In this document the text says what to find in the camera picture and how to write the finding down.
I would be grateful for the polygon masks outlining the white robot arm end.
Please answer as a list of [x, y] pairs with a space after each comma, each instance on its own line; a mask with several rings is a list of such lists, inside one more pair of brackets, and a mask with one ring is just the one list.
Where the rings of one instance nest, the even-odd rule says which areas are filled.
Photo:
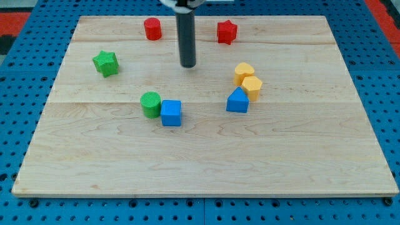
[[159, 0], [161, 4], [171, 8], [175, 13], [188, 14], [206, 2], [206, 0]]

